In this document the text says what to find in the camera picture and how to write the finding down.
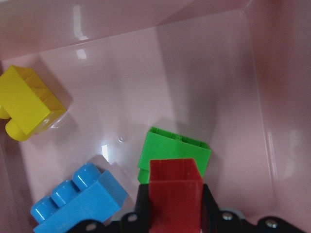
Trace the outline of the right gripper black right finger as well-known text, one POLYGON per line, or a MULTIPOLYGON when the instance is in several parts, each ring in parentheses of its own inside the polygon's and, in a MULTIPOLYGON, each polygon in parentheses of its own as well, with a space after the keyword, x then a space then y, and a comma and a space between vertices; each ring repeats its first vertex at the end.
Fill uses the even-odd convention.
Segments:
POLYGON ((203 184, 201 230, 203 233, 243 233, 237 214, 220 210, 207 184, 203 184))

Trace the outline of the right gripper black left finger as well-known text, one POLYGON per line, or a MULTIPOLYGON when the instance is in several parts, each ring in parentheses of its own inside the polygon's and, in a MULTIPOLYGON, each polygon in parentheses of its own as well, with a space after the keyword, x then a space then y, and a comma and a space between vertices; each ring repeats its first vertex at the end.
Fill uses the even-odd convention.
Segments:
POLYGON ((149 185, 141 184, 134 210, 121 218, 120 230, 122 233, 148 233, 150 220, 149 185))

